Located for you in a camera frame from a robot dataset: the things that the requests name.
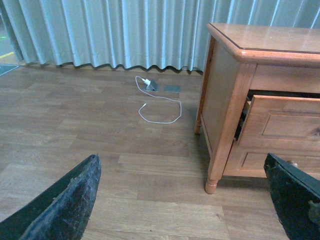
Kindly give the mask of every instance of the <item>open drawer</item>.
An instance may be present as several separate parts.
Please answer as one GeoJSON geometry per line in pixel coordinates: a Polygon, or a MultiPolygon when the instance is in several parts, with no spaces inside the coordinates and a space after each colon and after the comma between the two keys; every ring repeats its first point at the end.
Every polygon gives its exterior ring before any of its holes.
{"type": "Polygon", "coordinates": [[[320,99],[254,95],[238,145],[320,151],[320,99]]]}
{"type": "Polygon", "coordinates": [[[265,177],[268,153],[320,179],[320,99],[254,95],[223,174],[265,177]]]}

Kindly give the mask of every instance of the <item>drawer front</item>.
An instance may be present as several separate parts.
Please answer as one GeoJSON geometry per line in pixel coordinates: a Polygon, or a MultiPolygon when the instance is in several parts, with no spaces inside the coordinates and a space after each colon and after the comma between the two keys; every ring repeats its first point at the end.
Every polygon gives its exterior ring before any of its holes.
{"type": "Polygon", "coordinates": [[[320,68],[259,64],[250,89],[319,94],[320,68]]]}
{"type": "Polygon", "coordinates": [[[285,161],[293,161],[298,168],[320,179],[320,152],[274,148],[246,148],[233,142],[223,174],[228,176],[266,177],[264,164],[268,153],[285,161]]]}
{"type": "Polygon", "coordinates": [[[320,99],[254,95],[238,143],[320,151],[320,99]]]}

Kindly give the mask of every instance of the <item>white charging cable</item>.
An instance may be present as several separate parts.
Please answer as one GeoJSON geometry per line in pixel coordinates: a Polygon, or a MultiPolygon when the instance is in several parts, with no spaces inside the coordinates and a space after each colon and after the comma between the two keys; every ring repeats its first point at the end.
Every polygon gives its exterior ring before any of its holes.
{"type": "Polygon", "coordinates": [[[144,84],[146,84],[147,86],[150,84],[150,81],[149,81],[148,79],[143,79],[143,78],[140,77],[140,76],[135,76],[136,86],[138,87],[138,89],[139,89],[141,92],[143,92],[144,94],[147,94],[147,95],[149,95],[149,96],[151,96],[151,97],[153,97],[153,98],[166,99],[166,100],[175,102],[175,103],[177,103],[177,104],[179,105],[179,107],[180,107],[180,115],[179,115],[175,120],[173,120],[173,121],[170,121],[170,122],[149,121],[149,120],[147,120],[144,116],[142,116],[142,114],[141,114],[141,110],[147,105],[147,104],[145,103],[145,104],[143,104],[142,107],[140,107],[140,109],[139,109],[139,111],[138,111],[138,112],[139,112],[139,115],[143,118],[143,120],[147,121],[148,123],[152,123],[152,124],[173,124],[175,121],[177,121],[177,120],[182,116],[182,104],[181,104],[180,101],[178,101],[178,100],[173,100],[173,99],[170,99],[170,98],[167,98],[167,97],[163,97],[163,96],[153,96],[153,95],[151,95],[151,94],[143,91],[143,90],[139,87],[137,78],[140,78],[140,79],[144,82],[144,84]]]}

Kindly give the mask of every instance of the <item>cable plug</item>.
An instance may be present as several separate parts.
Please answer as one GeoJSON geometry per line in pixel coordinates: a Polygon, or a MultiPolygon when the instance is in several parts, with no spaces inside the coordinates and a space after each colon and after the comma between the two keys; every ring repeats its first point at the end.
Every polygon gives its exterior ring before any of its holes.
{"type": "Polygon", "coordinates": [[[147,87],[150,85],[151,81],[149,79],[143,79],[143,78],[141,79],[147,87]]]}

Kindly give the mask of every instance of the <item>light blue curtain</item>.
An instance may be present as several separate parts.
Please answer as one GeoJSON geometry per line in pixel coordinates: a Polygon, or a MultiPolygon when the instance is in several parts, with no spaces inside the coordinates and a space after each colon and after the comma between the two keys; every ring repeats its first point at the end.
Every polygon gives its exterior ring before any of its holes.
{"type": "Polygon", "coordinates": [[[19,60],[203,70],[210,22],[320,27],[319,0],[0,0],[19,60]]]}

